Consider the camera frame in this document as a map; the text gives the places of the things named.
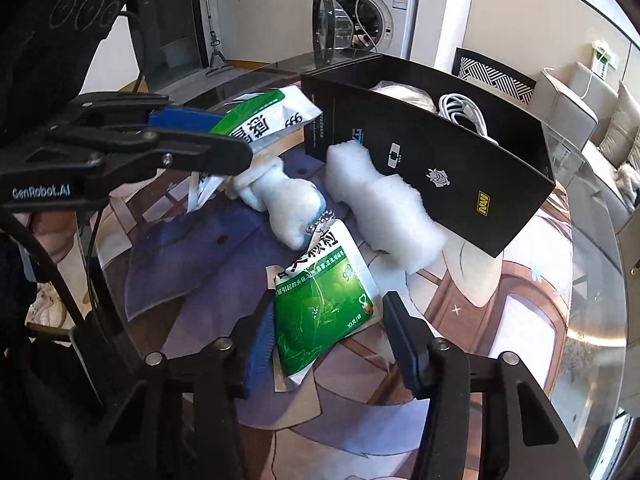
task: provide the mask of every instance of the coiled white cable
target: coiled white cable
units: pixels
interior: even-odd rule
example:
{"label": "coiled white cable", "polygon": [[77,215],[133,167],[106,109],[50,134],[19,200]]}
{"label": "coiled white cable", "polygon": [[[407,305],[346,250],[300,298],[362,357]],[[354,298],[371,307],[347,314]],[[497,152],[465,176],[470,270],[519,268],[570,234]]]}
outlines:
{"label": "coiled white cable", "polygon": [[438,110],[440,117],[444,117],[459,126],[464,126],[464,124],[458,122],[458,117],[464,117],[474,124],[479,136],[490,140],[496,145],[498,144],[496,140],[489,137],[480,108],[467,96],[462,94],[444,94],[438,101]]}
{"label": "coiled white cable", "polygon": [[375,51],[375,53],[378,53],[378,46],[376,45],[376,42],[373,41],[373,38],[371,37],[371,35],[367,32],[367,29],[364,28],[362,26],[362,22],[360,21],[360,17],[358,15],[358,4],[360,3],[360,0],[356,0],[356,8],[354,9],[354,13],[356,15],[356,21],[358,22],[358,25],[360,25],[360,28],[362,29],[362,31],[364,32],[365,36],[367,36],[369,38],[369,41],[371,42],[372,46],[373,46],[373,50]]}

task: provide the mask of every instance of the yellow logo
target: yellow logo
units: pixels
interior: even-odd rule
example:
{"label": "yellow logo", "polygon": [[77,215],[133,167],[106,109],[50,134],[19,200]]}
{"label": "yellow logo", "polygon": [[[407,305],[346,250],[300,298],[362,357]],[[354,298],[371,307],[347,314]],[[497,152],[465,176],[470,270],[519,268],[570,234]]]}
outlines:
{"label": "yellow logo", "polygon": [[489,200],[491,200],[489,195],[478,191],[478,212],[481,215],[487,216],[489,214]]}

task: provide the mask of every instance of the white rose logo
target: white rose logo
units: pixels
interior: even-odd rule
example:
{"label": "white rose logo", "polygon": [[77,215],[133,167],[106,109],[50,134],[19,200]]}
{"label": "white rose logo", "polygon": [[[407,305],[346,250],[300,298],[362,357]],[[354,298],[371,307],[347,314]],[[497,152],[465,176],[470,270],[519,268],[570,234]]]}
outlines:
{"label": "white rose logo", "polygon": [[429,170],[427,177],[429,177],[429,180],[431,180],[436,187],[444,187],[450,184],[449,177],[444,170]]}

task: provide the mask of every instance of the black sleeve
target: black sleeve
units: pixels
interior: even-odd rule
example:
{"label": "black sleeve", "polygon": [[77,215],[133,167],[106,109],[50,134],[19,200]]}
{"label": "black sleeve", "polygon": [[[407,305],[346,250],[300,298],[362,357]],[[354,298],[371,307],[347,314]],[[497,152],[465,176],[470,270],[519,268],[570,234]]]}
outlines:
{"label": "black sleeve", "polygon": [[31,303],[36,299],[36,284],[24,277],[18,246],[0,235],[0,351],[19,336]]}

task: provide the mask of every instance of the table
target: table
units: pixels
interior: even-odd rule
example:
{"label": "table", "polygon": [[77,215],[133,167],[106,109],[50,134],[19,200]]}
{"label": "table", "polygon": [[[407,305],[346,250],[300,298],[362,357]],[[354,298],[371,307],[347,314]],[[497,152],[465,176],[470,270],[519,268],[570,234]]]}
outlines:
{"label": "table", "polygon": [[[188,104],[224,111],[238,94],[290,84],[313,68],[309,56],[286,60]],[[402,288],[404,302],[465,351],[521,356],[591,469],[622,382],[622,265],[589,165],[549,128],[545,137],[558,184],[498,258],[450,234],[435,262],[400,280],[385,273],[386,256],[364,243],[346,206],[324,191],[324,165],[305,155],[302,132],[273,149],[282,153],[289,176],[307,178],[324,192],[382,289],[383,283]],[[265,215],[222,192],[184,216],[184,172],[165,171],[133,190],[112,197],[96,247],[140,355],[161,350],[172,358],[226,335],[257,304],[266,286],[264,267],[286,266],[296,257],[275,240]],[[465,479],[478,474],[481,402],[472,397]],[[252,479],[409,478],[428,401],[404,389],[386,336],[375,325],[319,358],[299,389],[275,393],[268,370],[259,391],[237,406]]]}

